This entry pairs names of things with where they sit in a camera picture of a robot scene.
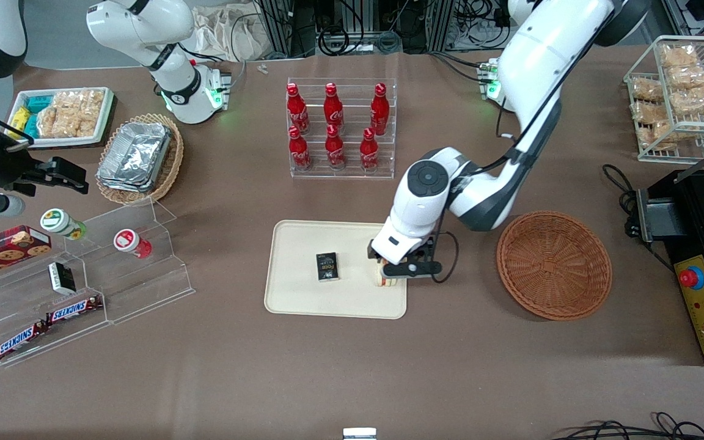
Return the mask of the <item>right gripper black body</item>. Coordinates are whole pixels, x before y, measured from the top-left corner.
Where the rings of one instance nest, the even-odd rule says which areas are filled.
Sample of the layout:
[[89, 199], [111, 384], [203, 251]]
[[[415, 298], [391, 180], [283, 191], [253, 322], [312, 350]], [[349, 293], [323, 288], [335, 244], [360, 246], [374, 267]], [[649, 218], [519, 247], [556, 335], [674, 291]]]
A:
[[45, 164], [33, 159], [28, 142], [0, 142], [0, 189], [33, 197], [32, 186], [53, 186], [53, 179], [41, 167]]

